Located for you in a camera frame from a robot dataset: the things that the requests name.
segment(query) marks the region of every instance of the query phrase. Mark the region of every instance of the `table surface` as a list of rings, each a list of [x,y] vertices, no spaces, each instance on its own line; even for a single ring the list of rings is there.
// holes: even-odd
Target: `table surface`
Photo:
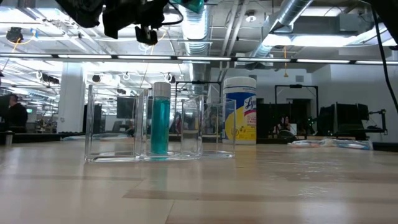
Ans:
[[[398,221],[392,152],[257,145],[235,159],[94,164],[83,154],[83,142],[0,147],[0,223]]]

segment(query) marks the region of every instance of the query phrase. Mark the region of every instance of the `blue liquid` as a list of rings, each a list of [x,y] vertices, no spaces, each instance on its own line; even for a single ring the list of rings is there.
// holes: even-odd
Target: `blue liquid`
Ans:
[[[150,144],[153,154],[167,154],[169,148],[170,99],[154,97]]]

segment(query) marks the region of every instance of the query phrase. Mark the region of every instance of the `clear acrylic container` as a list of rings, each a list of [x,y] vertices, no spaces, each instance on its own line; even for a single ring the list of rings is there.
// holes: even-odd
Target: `clear acrylic container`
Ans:
[[[114,88],[110,87],[89,86],[85,147],[87,161],[176,161],[234,157],[235,134],[233,130],[235,130],[236,119],[234,100],[218,98],[215,101],[208,101],[205,96],[194,96],[177,101],[172,98],[168,151],[167,154],[159,155],[151,153],[150,149],[151,90],[135,89],[136,96],[118,96],[116,93],[112,95],[113,91]],[[98,128],[95,128],[95,123],[98,121],[95,121],[95,106],[106,104],[102,102],[105,99],[117,97],[124,100],[119,102],[115,108],[110,109],[118,112],[120,110],[118,107],[121,106],[125,110],[133,111],[129,116],[131,119],[122,122],[122,127],[130,128],[130,130],[127,132],[125,129],[119,130],[117,128],[119,120],[116,120],[116,128],[113,129],[113,132],[109,133],[106,128],[103,132],[96,133],[95,130]],[[135,103],[132,105],[129,103],[130,101],[135,101]],[[223,122],[226,111],[229,111],[232,117],[232,122],[229,125],[225,125]],[[208,133],[205,130],[205,122],[209,119],[216,119],[218,125],[210,121],[214,131]],[[231,134],[224,134],[226,127]]]

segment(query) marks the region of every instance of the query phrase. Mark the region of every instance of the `person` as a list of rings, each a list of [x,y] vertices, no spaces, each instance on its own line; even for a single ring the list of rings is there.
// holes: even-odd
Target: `person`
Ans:
[[[6,129],[15,133],[26,133],[26,107],[18,103],[17,95],[10,95],[9,109],[6,116]]]
[[[279,124],[274,126],[274,133],[279,134],[279,131],[281,130],[287,130],[290,131],[290,122],[289,122],[289,117],[288,116],[281,116]]]
[[[181,134],[181,114],[180,113],[178,113],[177,124],[175,126],[175,130],[177,131],[177,134]]]

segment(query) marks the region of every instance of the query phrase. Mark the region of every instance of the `ductwork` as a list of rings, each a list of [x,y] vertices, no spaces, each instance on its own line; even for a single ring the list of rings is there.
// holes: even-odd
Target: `ductwork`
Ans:
[[[208,38],[208,15],[209,9],[204,6],[199,13],[179,6],[180,12],[184,16],[182,22],[182,34],[185,40],[206,40]],[[185,50],[191,56],[207,56],[209,45],[206,42],[186,42]],[[189,65],[191,81],[209,81],[209,63],[191,63]],[[193,93],[203,94],[203,86],[193,86]]]
[[[285,0],[283,1],[280,11],[275,15],[268,16],[264,22],[264,28],[266,29],[265,38],[268,33],[275,27],[277,22],[283,26],[292,26],[293,23],[300,17],[304,10],[312,3],[313,0]],[[263,42],[259,44],[256,49],[251,53],[250,57],[266,57],[273,46],[264,45]],[[247,64],[245,67],[248,70],[253,70],[257,63]]]
[[[280,6],[278,21],[291,26],[300,17],[313,0],[285,0]]]

